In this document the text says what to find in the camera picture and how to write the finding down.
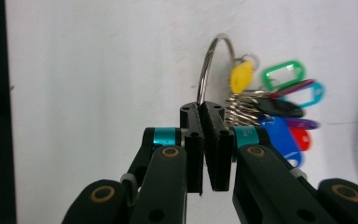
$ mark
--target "key tag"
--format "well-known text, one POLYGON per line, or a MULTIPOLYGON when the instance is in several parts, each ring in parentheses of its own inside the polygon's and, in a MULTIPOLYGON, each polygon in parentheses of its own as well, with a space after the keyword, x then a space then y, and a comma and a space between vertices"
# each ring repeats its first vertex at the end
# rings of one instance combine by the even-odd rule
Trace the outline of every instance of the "key tag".
POLYGON ((289 118, 302 118, 304 116, 304 111, 291 102, 261 97, 252 99, 255 107, 264 114, 289 118))
POLYGON ((302 88, 302 89, 300 89, 298 91, 294 91, 294 92, 292 92, 290 94, 287 94, 286 96, 283 96, 280 99, 281 100, 286 100, 287 96, 290 96, 293 93, 295 95, 298 95, 300 93, 302 94, 305 91, 310 91, 310 98, 311 99, 309 101, 307 101, 307 102, 297 102, 296 100, 291 100, 291 99, 289 99, 289 100, 295 102, 296 104, 298 104, 299 107, 305 108, 305 107, 308 107, 310 105, 318 104, 324 98, 324 93, 325 93, 324 86, 320 82, 314 82, 311 85, 309 85, 307 87, 304 87, 304 88, 302 88))
POLYGON ((319 128, 319 123, 310 119, 283 118, 287 127, 293 129, 313 130, 319 128))
POLYGON ((271 116, 268 119, 260 120, 260 125, 267 131, 271 144, 292 163, 293 166, 300 166, 302 163, 300 148, 284 120, 271 116))
POLYGON ((253 73, 259 66, 258 58, 254 54, 245 54, 236 59, 241 62, 231 72, 230 88, 235 94, 246 89, 253 81, 253 73))
POLYGON ((305 75, 305 67, 300 62, 290 61, 264 70, 262 74, 262 81, 268 90, 273 91, 296 84, 304 79, 305 75), (279 84, 274 85, 272 83, 274 80, 279 84))
POLYGON ((316 82, 316 79, 307 79, 307 80, 303 80, 300 82, 297 82, 293 85, 290 85, 288 87, 273 91, 270 95, 269 98, 271 99, 279 99, 287 94, 299 91, 301 89, 304 89, 306 87, 308 87, 309 85, 312 85, 313 83, 316 82))
POLYGON ((311 138, 310 133, 307 132, 305 129, 296 129, 296 128, 289 128, 290 133, 292 134, 293 138, 295 139, 298 148, 301 151, 307 151, 310 149, 311 138))

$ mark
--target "white wall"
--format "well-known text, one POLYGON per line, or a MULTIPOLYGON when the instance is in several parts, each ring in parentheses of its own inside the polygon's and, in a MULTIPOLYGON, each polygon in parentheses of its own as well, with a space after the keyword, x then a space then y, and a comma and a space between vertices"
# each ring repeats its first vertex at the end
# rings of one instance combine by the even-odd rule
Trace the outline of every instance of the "white wall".
MULTIPOLYGON (((303 168, 314 186, 357 182, 358 1, 7 0, 7 29, 19 223, 61 222, 89 183, 127 172, 145 127, 179 126, 221 32, 260 70, 297 59, 325 85, 306 116, 322 128, 303 168)), ((212 69, 206 98, 223 103, 224 45, 212 69)), ((204 188, 189 195, 187 223, 238 223, 232 193, 204 188)))

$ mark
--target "blue key tag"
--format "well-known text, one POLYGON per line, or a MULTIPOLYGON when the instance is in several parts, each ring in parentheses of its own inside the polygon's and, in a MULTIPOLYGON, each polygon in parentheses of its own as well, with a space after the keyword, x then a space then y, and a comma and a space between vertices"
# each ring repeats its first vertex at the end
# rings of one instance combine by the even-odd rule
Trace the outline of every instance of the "blue key tag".
POLYGON ((292 92, 292 93, 290 93, 284 97, 281 97, 279 99, 280 100, 288 100, 290 102, 297 104, 299 107, 304 108, 304 107, 307 107, 310 105, 318 104, 324 98, 324 93, 325 93, 324 86, 320 82, 314 82, 311 85, 309 85, 303 89, 292 92), (309 94, 309 93, 307 93, 307 91, 310 92, 311 99, 309 101, 304 102, 304 100, 296 100, 296 99, 292 99, 293 97, 290 97, 291 95, 293 96, 294 94, 298 95, 298 96, 300 96, 300 94, 302 94, 302 95, 309 94))
POLYGON ((269 135, 272 145, 290 162, 293 166, 299 167, 302 162, 302 155, 295 139, 290 133, 286 122, 280 117, 260 120, 269 135))

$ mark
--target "green key tag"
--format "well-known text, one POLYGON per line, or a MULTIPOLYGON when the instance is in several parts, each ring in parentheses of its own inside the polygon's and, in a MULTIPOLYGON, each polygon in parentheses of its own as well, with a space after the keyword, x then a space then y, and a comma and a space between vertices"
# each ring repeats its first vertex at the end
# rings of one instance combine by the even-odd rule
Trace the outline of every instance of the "green key tag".
POLYGON ((262 79, 266 88, 272 91, 296 84, 305 77, 305 74, 305 67, 300 62, 290 61, 264 70, 262 79))

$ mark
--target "key ring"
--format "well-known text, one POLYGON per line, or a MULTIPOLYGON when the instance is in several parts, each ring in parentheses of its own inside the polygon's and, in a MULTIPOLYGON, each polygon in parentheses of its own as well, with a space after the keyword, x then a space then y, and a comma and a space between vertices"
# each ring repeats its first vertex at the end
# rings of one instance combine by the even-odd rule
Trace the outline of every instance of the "key ring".
POLYGON ((235 67, 236 59, 235 59, 234 48, 232 47, 231 40, 229 39, 228 35, 224 33, 220 33, 213 39, 211 46, 209 47, 205 55, 204 64, 202 66, 202 71, 200 75, 199 92, 197 94, 197 105, 202 105, 202 103, 205 101, 205 92, 206 92, 206 84, 208 82, 209 69, 211 67, 214 50, 216 49, 217 44, 221 40, 225 40, 228 47, 230 60, 232 62, 232 68, 235 67))

